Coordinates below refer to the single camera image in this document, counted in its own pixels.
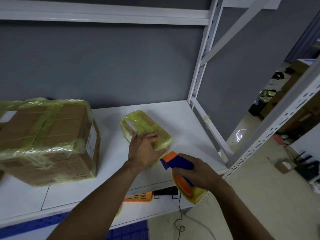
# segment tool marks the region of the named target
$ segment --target shelf surface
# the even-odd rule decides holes
[[[48,186],[34,188],[5,174],[0,180],[0,220],[41,210]]]
[[[219,174],[226,172],[225,164],[186,101],[94,109],[101,134],[97,178],[50,186],[42,209],[83,200],[123,165],[128,158],[129,144],[122,135],[119,121],[135,110],[144,111],[173,137],[170,150],[199,157]],[[158,163],[138,175],[127,196],[170,186],[174,186],[171,170],[165,170]]]

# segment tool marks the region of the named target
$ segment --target right hand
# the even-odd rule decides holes
[[[192,162],[194,164],[194,169],[186,170],[182,168],[173,168],[172,171],[174,175],[186,177],[195,186],[204,190],[210,190],[213,194],[213,191],[218,190],[218,188],[230,187],[206,162],[187,154],[179,153],[179,156]]]

